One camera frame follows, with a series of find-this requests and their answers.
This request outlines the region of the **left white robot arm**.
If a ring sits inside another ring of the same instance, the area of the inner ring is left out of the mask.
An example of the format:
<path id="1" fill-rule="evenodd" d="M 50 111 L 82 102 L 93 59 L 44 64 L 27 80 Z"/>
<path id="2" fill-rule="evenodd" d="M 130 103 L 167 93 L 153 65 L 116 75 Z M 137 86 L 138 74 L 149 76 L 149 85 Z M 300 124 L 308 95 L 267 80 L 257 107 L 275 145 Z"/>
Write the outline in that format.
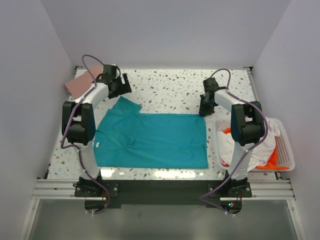
<path id="1" fill-rule="evenodd" d="M 114 64 L 104 64 L 97 73 L 88 69 L 83 76 L 88 76 L 89 81 L 81 90 L 76 91 L 71 87 L 80 86 L 75 83 L 79 80 L 78 77 L 67 83 L 73 100 L 67 100 L 62 104 L 60 148 L 75 148 L 81 170 L 79 179 L 88 180 L 86 191 L 92 196 L 99 196 L 104 190 L 104 184 L 98 180 L 101 178 L 101 172 L 94 154 L 94 110 L 104 99 L 113 99 L 131 93 L 132 90 L 128 75 L 121 73 L 120 68 Z"/>

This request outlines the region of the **teal t shirt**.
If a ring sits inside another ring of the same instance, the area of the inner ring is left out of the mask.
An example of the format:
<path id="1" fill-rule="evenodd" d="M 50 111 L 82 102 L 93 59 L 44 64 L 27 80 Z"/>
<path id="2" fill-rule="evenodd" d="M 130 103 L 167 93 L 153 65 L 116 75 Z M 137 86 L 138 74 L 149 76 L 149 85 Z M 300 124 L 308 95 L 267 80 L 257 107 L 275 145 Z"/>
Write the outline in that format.
<path id="1" fill-rule="evenodd" d="M 206 169 L 207 130 L 197 114 L 142 113 L 120 97 L 95 133 L 99 167 Z"/>

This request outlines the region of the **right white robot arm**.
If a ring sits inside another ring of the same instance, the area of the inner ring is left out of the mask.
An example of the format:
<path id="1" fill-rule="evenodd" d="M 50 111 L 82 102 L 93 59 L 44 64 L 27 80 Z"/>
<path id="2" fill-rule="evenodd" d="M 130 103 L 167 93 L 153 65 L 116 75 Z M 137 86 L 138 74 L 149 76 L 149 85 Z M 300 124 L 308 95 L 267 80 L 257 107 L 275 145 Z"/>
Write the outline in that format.
<path id="1" fill-rule="evenodd" d="M 223 183 L 223 192 L 235 196 L 241 186 L 238 181 L 248 175 L 252 151 L 268 134 L 268 123 L 258 101 L 247 101 L 232 94 L 226 86 L 219 86 L 214 77 L 203 81 L 204 94 L 200 96 L 199 115 L 206 117 L 222 106 L 231 114 L 230 130 L 234 141 L 231 164 L 227 176 L 231 179 Z"/>

